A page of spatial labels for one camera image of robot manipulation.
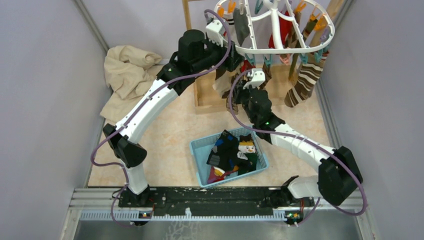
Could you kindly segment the black blue white sock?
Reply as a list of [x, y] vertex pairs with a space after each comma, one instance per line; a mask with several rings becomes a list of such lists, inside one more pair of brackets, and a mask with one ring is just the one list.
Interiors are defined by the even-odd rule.
[[238, 138], [224, 130], [212, 147], [206, 163], [224, 172], [232, 171], [236, 165], [235, 158], [238, 146]]

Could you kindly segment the maroon pink sock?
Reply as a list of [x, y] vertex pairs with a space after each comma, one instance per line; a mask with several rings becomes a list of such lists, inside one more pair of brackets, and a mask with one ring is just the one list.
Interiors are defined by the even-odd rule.
[[210, 168], [207, 184], [213, 184], [213, 183], [224, 181], [227, 178], [229, 178], [230, 175], [233, 173], [234, 173], [233, 171], [223, 171], [220, 168], [212, 166]]

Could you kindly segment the brown green argyle sock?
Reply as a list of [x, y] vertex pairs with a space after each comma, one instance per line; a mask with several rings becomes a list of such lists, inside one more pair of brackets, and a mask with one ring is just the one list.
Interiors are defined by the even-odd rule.
[[229, 86], [229, 90], [227, 90], [225, 92], [225, 96], [226, 96], [226, 110], [230, 113], [231, 111], [233, 111], [233, 113], [235, 115], [239, 114], [239, 108], [238, 105], [235, 103], [235, 93], [234, 91], [232, 91], [232, 97], [230, 98], [230, 93], [231, 93], [231, 89], [233, 86], [233, 83], [235, 82], [235, 80], [237, 79], [238, 75], [234, 75], [231, 77], [230, 79], [230, 86]]

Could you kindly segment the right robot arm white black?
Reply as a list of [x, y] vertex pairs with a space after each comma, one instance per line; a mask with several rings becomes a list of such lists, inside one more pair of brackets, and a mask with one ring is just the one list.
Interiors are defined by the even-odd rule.
[[229, 100], [242, 105], [253, 124], [250, 130], [258, 137], [290, 151], [316, 171], [316, 175], [294, 176], [286, 182], [287, 189], [281, 193], [284, 204], [295, 206], [301, 198], [320, 197], [338, 207], [359, 190], [363, 204], [367, 206], [363, 177], [349, 148], [326, 146], [297, 132], [272, 112], [266, 90], [233, 87]]

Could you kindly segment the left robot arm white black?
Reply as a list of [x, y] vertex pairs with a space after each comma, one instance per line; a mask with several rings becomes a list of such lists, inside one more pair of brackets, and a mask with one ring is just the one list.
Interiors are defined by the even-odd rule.
[[132, 203], [144, 207], [150, 200], [143, 167], [147, 151], [139, 144], [148, 126], [197, 78], [218, 69], [234, 71], [242, 61], [229, 30], [187, 30], [145, 96], [115, 125], [103, 127], [105, 140], [124, 170], [124, 187], [131, 192]]

